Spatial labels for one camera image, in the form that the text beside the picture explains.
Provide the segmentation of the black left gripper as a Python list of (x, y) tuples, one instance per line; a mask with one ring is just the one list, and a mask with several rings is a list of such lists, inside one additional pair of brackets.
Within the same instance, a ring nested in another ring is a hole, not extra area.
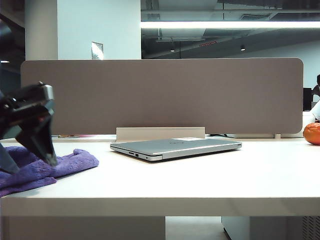
[[(0, 94), (0, 135), (15, 139), (50, 166), (57, 165), (51, 123), (54, 114), (53, 87), (43, 82)], [(0, 168), (10, 174), (20, 168), (0, 146)]]

